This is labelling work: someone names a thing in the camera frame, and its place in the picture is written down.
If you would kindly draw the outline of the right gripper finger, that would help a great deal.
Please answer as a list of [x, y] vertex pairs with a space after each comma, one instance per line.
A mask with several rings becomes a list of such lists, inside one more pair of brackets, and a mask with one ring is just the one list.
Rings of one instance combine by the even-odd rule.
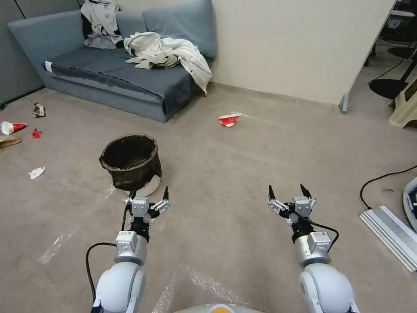
[[314, 205], [317, 202], [317, 199], [314, 198], [312, 196], [312, 194], [310, 193], [310, 191], [303, 185], [300, 184], [300, 188], [301, 188], [301, 192], [302, 192], [302, 197], [301, 200], [299, 201], [299, 207], [301, 210], [311, 210], [313, 209]]
[[272, 186], [268, 186], [268, 207], [277, 214], [288, 213], [288, 206], [276, 200]]

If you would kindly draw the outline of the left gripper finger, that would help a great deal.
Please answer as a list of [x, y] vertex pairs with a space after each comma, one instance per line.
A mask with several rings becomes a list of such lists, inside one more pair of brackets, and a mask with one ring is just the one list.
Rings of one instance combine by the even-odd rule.
[[126, 203], [126, 210], [131, 210], [132, 209], [132, 200], [136, 197], [136, 186], [128, 192], [128, 196], [124, 199], [125, 203]]
[[149, 215], [160, 215], [170, 207], [168, 186], [165, 187], [163, 199], [149, 208]]

